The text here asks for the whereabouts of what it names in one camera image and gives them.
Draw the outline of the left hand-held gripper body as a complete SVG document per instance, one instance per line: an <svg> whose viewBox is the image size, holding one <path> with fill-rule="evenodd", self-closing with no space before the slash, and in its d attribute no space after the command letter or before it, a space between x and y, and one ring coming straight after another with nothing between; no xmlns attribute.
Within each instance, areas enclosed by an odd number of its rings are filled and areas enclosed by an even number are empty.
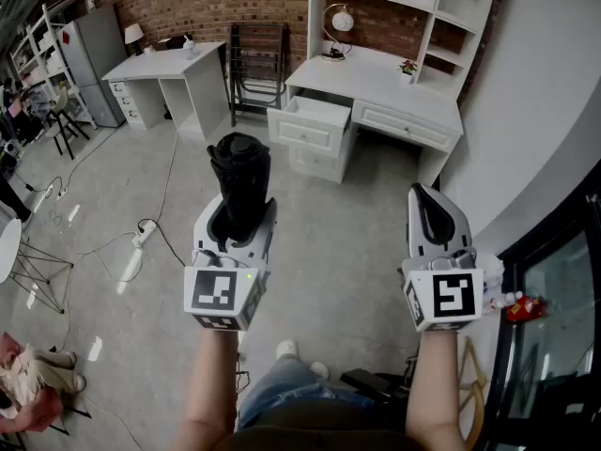
<svg viewBox="0 0 601 451"><path fill-rule="evenodd" d="M198 241L184 269L184 311L206 329L245 332L267 291L270 243L231 246Z"/></svg>

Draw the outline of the black umbrella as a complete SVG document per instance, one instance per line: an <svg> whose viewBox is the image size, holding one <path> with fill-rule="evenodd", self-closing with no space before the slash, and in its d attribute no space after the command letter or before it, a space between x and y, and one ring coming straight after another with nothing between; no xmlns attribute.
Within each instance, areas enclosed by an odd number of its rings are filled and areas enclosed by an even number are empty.
<svg viewBox="0 0 601 451"><path fill-rule="evenodd" d="M221 249L227 241L245 242L263 219L270 179L270 149L257 138L231 132L208 147L222 203L209 229Z"/></svg>

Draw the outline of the person's left forearm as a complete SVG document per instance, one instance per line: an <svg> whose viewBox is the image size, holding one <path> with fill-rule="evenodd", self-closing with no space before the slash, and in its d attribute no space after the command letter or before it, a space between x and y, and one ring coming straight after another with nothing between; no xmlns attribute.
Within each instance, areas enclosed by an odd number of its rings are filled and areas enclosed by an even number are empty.
<svg viewBox="0 0 601 451"><path fill-rule="evenodd" d="M201 329L177 434L167 451L213 451L234 432L238 335Z"/></svg>

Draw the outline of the person's right forearm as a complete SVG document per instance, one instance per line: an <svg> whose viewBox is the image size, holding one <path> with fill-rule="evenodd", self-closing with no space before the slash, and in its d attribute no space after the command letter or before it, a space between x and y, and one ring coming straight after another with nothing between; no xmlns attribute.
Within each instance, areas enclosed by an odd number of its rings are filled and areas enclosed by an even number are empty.
<svg viewBox="0 0 601 451"><path fill-rule="evenodd" d="M457 334L425 332L406 415L406 434L425 451L468 451L459 427Z"/></svg>

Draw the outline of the white desk with hutch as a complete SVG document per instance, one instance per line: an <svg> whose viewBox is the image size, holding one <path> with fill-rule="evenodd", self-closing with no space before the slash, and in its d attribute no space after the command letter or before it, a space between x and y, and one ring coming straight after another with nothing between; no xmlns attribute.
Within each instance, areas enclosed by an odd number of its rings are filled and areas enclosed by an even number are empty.
<svg viewBox="0 0 601 451"><path fill-rule="evenodd" d="M470 72L493 0L308 0L307 57L286 80L286 105L303 89L373 103L460 136L458 100ZM323 33L322 12L346 4L354 19L348 33L334 31L330 10L326 27L340 42L352 45L342 62L319 54L330 42ZM413 84L401 83L399 65L417 63ZM341 182L359 129L381 132L352 120L337 158L286 146L293 170ZM450 153L410 142L421 149L418 180L435 182Z"/></svg>

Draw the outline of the plain white side desk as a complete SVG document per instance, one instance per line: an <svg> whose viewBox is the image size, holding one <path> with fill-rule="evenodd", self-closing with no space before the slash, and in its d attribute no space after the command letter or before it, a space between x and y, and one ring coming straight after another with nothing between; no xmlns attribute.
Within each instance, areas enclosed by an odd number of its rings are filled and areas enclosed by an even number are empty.
<svg viewBox="0 0 601 451"><path fill-rule="evenodd" d="M132 56L109 71L109 84L128 124L148 131L169 120L181 134L206 140L229 114L223 76L226 43Z"/></svg>

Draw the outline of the red snack packet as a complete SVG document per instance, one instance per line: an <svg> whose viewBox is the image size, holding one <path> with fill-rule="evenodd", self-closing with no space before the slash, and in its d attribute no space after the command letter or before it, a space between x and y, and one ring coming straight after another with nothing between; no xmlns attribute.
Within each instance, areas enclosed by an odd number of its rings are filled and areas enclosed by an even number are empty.
<svg viewBox="0 0 601 451"><path fill-rule="evenodd" d="M522 296L508 306L505 319L508 322L529 322L543 318L547 314L547 301L531 296Z"/></svg>

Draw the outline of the black framed glass door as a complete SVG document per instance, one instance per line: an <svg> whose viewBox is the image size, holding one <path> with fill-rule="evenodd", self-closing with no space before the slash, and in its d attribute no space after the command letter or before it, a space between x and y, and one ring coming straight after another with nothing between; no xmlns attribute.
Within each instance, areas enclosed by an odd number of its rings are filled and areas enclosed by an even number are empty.
<svg viewBox="0 0 601 451"><path fill-rule="evenodd" d="M601 451L601 161L501 260L543 312L499 319L475 450Z"/></svg>

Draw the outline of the person's dark shirt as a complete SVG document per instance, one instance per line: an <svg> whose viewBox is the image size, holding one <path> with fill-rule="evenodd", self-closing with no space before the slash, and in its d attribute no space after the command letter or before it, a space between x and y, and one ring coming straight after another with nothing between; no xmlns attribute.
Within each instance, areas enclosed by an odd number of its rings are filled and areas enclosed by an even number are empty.
<svg viewBox="0 0 601 451"><path fill-rule="evenodd" d="M333 399L291 402L259 414L213 451L424 451L378 413Z"/></svg>

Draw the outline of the black folding rack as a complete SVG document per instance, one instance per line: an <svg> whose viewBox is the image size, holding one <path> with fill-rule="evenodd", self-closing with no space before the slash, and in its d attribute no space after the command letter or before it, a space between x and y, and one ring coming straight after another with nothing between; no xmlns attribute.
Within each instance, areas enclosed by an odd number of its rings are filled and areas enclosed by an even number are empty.
<svg viewBox="0 0 601 451"><path fill-rule="evenodd" d="M285 23L232 23L229 32L230 123L239 113L280 110L288 71Z"/></svg>

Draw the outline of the black box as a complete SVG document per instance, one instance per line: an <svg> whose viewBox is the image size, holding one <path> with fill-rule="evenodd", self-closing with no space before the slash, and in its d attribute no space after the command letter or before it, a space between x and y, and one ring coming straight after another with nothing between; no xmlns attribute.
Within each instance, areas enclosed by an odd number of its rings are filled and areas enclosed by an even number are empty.
<svg viewBox="0 0 601 451"><path fill-rule="evenodd" d="M183 34L171 38L164 38L157 41L155 49L157 51L168 51L182 49L187 41L193 41L193 37L189 34Z"/></svg>

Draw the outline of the grey refrigerator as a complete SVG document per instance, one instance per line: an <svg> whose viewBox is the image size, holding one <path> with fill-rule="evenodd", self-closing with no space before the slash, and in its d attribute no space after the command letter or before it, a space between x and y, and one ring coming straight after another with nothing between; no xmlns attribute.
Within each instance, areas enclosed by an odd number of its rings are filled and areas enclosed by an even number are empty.
<svg viewBox="0 0 601 451"><path fill-rule="evenodd" d="M115 7L96 8L59 33L62 55L85 105L100 127L117 128L125 117L102 78L127 59Z"/></svg>

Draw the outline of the pink clothes pile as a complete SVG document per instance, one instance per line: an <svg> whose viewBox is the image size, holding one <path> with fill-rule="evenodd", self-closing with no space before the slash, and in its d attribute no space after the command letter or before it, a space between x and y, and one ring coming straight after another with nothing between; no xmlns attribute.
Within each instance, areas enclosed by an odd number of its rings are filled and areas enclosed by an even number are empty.
<svg viewBox="0 0 601 451"><path fill-rule="evenodd" d="M9 334L0 336L0 434L42 432L64 411L61 397L86 388L71 351L23 347Z"/></svg>

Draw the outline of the gold globe table lamp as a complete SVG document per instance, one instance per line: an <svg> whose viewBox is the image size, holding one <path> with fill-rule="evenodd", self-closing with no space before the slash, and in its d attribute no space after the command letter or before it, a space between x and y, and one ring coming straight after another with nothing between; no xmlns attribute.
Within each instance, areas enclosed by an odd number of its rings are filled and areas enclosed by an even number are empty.
<svg viewBox="0 0 601 451"><path fill-rule="evenodd" d="M336 9L336 12L331 17L331 27L334 31L348 33L354 26L354 19L346 4L331 4L327 6L322 12L322 29L330 42L330 48L328 51L321 52L319 56L327 62L342 62L346 59L347 54L351 52L352 45L340 42L326 27L328 13L334 9Z"/></svg>

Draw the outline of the white metal shelf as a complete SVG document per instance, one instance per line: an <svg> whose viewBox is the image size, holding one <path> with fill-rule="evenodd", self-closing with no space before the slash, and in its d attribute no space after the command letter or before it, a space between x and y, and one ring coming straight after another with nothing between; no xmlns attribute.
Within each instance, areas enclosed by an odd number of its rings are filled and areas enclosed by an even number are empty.
<svg viewBox="0 0 601 451"><path fill-rule="evenodd" d="M54 105L65 89L68 102L73 105L69 115L97 129L82 92L75 84L66 57L61 50L62 30L66 25L64 11L77 0L60 0L42 6L41 16L28 24L16 45L9 51L17 80L26 90L33 92L33 109L40 117Z"/></svg>

